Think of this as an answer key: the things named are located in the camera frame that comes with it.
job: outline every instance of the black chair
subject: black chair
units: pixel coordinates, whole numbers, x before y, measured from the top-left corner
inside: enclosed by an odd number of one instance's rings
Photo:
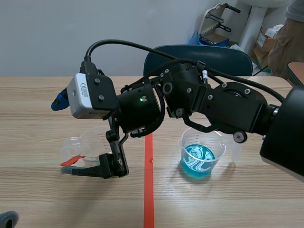
[[[204,62],[210,68],[233,76],[252,76],[250,57],[235,49],[203,45],[166,45],[155,49],[177,58]],[[144,63],[143,75],[168,61],[170,60],[150,52]]]

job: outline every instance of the clear plastic cup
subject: clear plastic cup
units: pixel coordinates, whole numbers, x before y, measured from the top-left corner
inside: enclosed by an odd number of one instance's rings
[[[105,133],[109,127],[94,127],[84,132],[80,137],[65,139],[64,146],[61,147],[61,158],[63,162],[68,161],[77,155],[82,158],[85,167],[100,165],[98,156],[104,153],[112,153],[110,144]]]
[[[233,149],[232,160],[238,160],[239,145],[232,142],[230,135],[220,132],[203,133],[193,128],[187,129],[178,142],[181,147],[181,164],[191,176],[206,176],[224,155],[228,146]]]

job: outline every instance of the wooden table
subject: wooden table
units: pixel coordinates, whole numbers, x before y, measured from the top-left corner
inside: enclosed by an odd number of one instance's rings
[[[0,77],[0,212],[18,228],[142,228],[144,138],[128,139],[130,174],[120,179],[60,174],[60,147],[107,121],[77,120],[50,105],[70,77]],[[113,77],[116,91],[137,77]],[[251,77],[286,96],[278,77]],[[279,104],[265,94],[269,103]],[[208,124],[200,114],[193,119]],[[226,153],[205,180],[179,167],[177,141],[188,127],[166,117],[154,138],[156,228],[303,228],[304,183],[261,161],[260,135],[249,135],[236,164]]]
[[[293,62],[286,66],[286,73],[293,85],[304,85],[304,62]]]

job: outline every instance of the gray object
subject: gray object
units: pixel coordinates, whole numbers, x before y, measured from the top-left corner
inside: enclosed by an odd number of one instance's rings
[[[245,89],[245,94],[250,94],[251,90],[250,89]]]
[[[0,228],[14,228],[19,219],[15,211],[8,211],[0,214]]]
[[[233,134],[233,139],[237,143],[242,143],[245,140],[245,136],[241,132],[235,132]]]
[[[286,11],[286,17],[291,20],[304,22],[304,1],[303,0],[291,0]]]

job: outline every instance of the red tape line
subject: red tape line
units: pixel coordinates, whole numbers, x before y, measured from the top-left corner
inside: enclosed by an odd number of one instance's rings
[[[143,227],[154,228],[153,135],[145,137]]]

